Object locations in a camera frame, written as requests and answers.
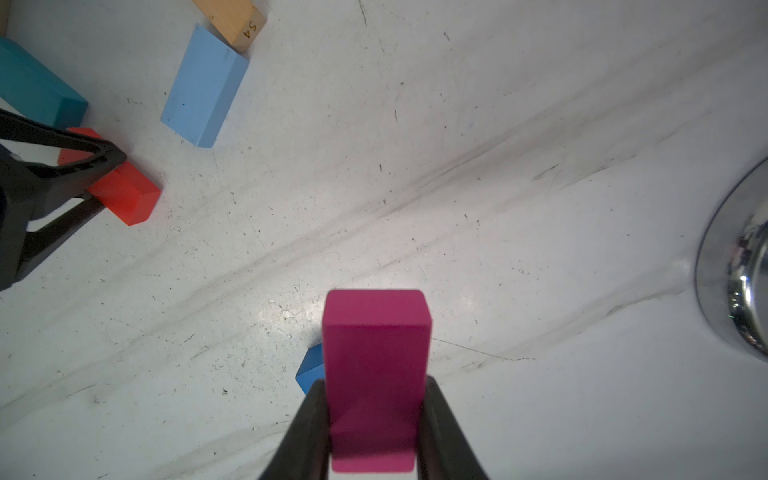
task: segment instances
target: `white table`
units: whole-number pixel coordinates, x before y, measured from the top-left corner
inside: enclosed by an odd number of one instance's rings
[[[13,5],[163,193],[0,293],[0,477],[256,478],[332,288],[424,291],[493,478],[765,477],[768,366],[692,288],[768,154],[765,2],[258,6],[206,150],[160,122],[192,2]]]

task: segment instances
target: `chrome metal base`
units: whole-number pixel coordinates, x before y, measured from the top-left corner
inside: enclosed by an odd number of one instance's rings
[[[729,344],[768,361],[768,159],[731,191],[699,249],[701,311]]]

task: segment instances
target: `red block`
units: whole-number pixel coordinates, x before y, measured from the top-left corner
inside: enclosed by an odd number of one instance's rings
[[[334,290],[323,357],[334,472],[410,472],[432,317],[418,290]]]
[[[71,127],[67,130],[101,138],[92,128]],[[90,152],[62,148],[58,155],[58,164],[70,164],[90,156]],[[149,218],[157,199],[160,198],[160,189],[128,161],[104,175],[91,185],[88,191],[126,225],[135,225]]]

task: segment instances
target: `blue block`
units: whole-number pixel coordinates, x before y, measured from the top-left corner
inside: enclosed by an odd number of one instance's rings
[[[197,25],[161,120],[193,145],[213,147],[247,67],[248,60]]]
[[[315,380],[324,378],[326,378],[326,367],[323,365],[323,344],[320,343],[306,351],[299,371],[296,372],[296,381],[306,394]]]
[[[0,97],[49,127],[79,127],[88,102],[16,42],[0,37]]]

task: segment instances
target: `magenta block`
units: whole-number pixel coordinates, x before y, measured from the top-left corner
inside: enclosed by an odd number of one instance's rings
[[[323,356],[334,472],[410,472],[432,317],[418,290],[333,290]]]

